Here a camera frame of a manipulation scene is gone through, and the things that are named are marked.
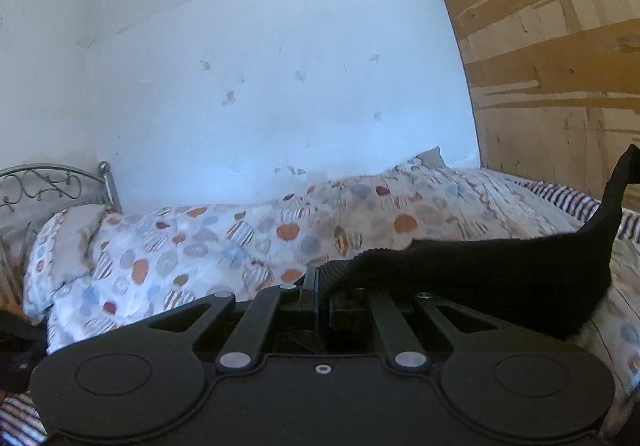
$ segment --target patterned pillowcase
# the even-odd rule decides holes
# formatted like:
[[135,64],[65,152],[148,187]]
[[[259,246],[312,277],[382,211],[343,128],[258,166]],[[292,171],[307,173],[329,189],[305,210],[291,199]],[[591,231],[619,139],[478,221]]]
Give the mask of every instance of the patterned pillowcase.
[[24,275],[24,313],[42,320],[54,293],[65,283],[90,273],[85,254],[105,206],[75,206],[55,214],[42,227]]

